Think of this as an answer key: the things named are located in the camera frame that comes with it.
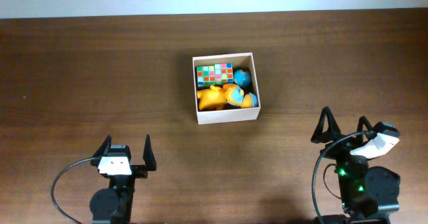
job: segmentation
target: white box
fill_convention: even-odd
[[[251,72],[251,87],[252,93],[257,96],[258,106],[254,108],[242,108],[234,110],[213,110],[213,111],[199,111],[198,98],[196,95],[196,73],[195,67],[209,66],[221,63],[232,63],[233,69],[247,68]],[[257,78],[255,76],[254,59],[252,53],[233,53],[225,55],[212,55],[203,57],[193,57],[193,87],[195,89],[195,107],[198,124],[213,124],[222,122],[233,122],[243,120],[257,119],[260,108],[259,88],[257,85]]]

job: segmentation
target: multicolored checkered block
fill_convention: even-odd
[[[198,87],[233,83],[232,64],[196,67]]]

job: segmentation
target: ball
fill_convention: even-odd
[[[243,89],[246,89],[251,85],[251,74],[245,70],[237,70],[233,74],[233,83]]]

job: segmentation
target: brown wooden surface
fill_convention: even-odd
[[[239,52],[254,54],[258,120],[198,126],[191,58]],[[158,171],[136,183],[133,222],[312,219],[310,137],[328,105],[343,133],[362,115],[397,126],[371,165],[401,175],[392,222],[426,223],[427,63],[427,9],[0,20],[0,222],[69,223],[49,197],[58,172],[107,134],[142,164],[146,133]],[[107,185],[84,164],[56,196],[90,223]],[[317,191],[322,214],[342,213],[321,175]]]

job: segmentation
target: toy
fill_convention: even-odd
[[[215,64],[196,67],[198,87],[221,85],[233,82],[232,64]]]
[[[225,92],[226,100],[229,104],[241,108],[257,107],[257,97],[252,94],[244,95],[244,91],[236,84],[225,84],[222,92]]]
[[[251,74],[245,70],[238,70],[233,75],[233,83],[243,89],[246,89],[251,85]]]
[[[220,87],[211,85],[209,89],[196,92],[199,100],[199,110],[222,110],[227,104],[226,96]]]

